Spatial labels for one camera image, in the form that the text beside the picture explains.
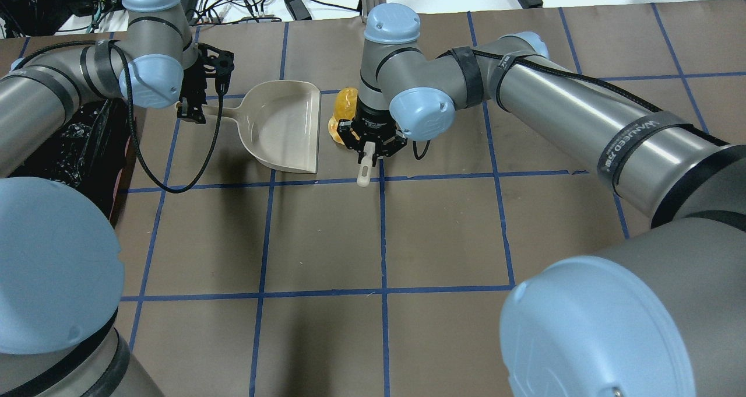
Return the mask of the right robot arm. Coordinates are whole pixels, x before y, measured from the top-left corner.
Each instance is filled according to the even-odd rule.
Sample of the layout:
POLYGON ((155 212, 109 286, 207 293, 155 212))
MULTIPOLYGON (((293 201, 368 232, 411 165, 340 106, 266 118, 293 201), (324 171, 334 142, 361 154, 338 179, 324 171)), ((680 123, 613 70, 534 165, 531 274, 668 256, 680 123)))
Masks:
POLYGON ((509 115, 490 100, 458 112, 423 166, 410 154, 351 182, 354 156, 320 142, 317 174, 271 175, 239 163, 222 129, 194 203, 207 215, 202 284, 219 349, 205 395, 512 395, 516 372, 534 386, 551 355, 549 328, 578 354, 581 379, 600 378, 631 352, 637 378, 664 371, 664 352, 615 347, 600 361, 596 332, 631 334, 643 319, 631 300, 569 294, 595 278, 571 255, 653 244, 643 268, 671 275, 671 310, 696 374, 698 396, 744 395, 744 233, 728 240, 712 220, 680 220, 682 238, 657 242, 667 224, 622 237, 612 195, 593 179, 615 124, 592 128, 590 110, 534 89, 509 115))

